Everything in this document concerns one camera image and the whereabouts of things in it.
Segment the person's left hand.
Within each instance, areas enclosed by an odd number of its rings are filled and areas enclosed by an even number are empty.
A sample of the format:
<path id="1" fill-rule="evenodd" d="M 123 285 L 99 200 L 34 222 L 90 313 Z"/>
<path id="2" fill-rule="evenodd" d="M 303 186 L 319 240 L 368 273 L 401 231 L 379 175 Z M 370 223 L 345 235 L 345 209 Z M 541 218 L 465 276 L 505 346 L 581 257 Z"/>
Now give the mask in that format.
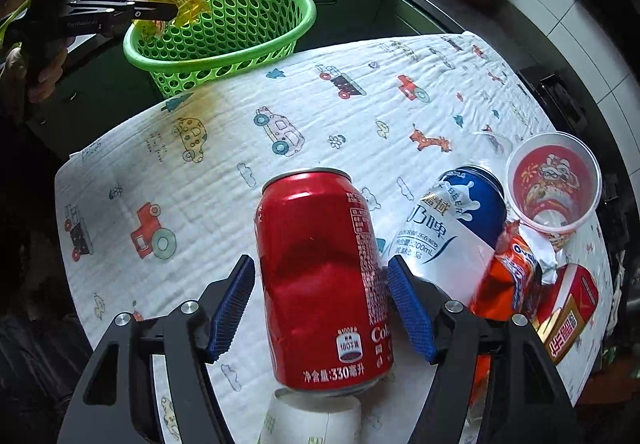
<path id="1" fill-rule="evenodd" d="M 63 64 L 67 58 L 68 47 L 75 41 L 74 37 L 67 38 L 53 60 L 43 68 L 37 80 L 37 85 L 28 90 L 28 98 L 32 103 L 40 103 L 51 97 L 58 79 L 63 74 Z"/>

